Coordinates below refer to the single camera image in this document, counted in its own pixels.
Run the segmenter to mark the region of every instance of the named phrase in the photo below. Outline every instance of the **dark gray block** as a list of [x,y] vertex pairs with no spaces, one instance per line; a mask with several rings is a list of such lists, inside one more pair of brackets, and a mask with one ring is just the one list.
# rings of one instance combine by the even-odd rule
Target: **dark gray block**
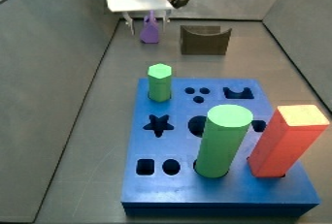
[[225,55],[229,47],[232,28],[221,26],[182,26],[181,46],[186,55]]

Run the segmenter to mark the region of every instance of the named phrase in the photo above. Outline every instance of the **arch-shaped hole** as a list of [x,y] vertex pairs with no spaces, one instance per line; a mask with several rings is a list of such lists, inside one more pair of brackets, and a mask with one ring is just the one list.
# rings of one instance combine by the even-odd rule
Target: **arch-shaped hole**
[[228,87],[224,88],[224,93],[228,99],[255,99],[252,89],[245,87],[243,92],[233,92]]

